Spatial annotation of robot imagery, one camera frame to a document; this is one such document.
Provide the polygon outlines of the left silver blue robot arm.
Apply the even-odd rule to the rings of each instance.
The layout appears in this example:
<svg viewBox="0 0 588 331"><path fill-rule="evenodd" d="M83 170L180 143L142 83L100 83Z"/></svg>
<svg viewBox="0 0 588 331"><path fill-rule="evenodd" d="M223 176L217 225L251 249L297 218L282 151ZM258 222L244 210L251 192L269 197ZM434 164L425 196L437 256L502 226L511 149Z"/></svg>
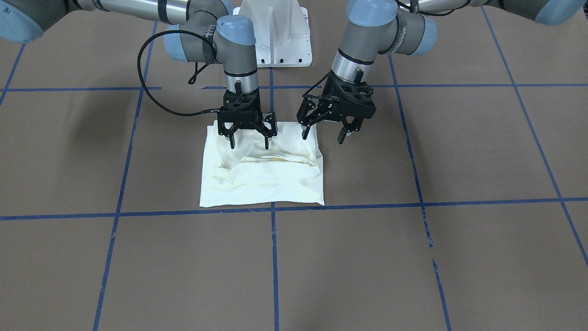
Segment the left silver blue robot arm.
<svg viewBox="0 0 588 331"><path fill-rule="evenodd" d="M306 139L321 121L340 122L337 138L361 129L376 112L373 88L366 78L378 55L423 55L437 39L433 17L447 16L467 6L492 6L535 23L556 26L583 6L582 0L351 0L348 24L319 96L303 94L297 122Z"/></svg>

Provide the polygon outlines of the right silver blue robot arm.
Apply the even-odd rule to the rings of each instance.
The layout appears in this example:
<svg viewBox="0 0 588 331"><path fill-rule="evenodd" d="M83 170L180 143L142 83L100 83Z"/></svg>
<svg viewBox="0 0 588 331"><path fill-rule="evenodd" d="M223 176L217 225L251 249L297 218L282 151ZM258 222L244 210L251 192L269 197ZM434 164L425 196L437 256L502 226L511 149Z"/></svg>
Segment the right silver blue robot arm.
<svg viewBox="0 0 588 331"><path fill-rule="evenodd" d="M141 88L149 99L178 117L215 114L218 134L231 148L236 146L239 131L255 131L268 149L277 136L277 120L260 106L254 23L232 10L228 0L3 0L1 37L14 43L31 43L75 12L113 13L135 21L162 23L167 29L149 36L136 60ZM196 65L189 84L194 84L208 66L222 66L226 82L220 107L177 112L151 94L142 67L143 53L157 39L163 40L170 58Z"/></svg>

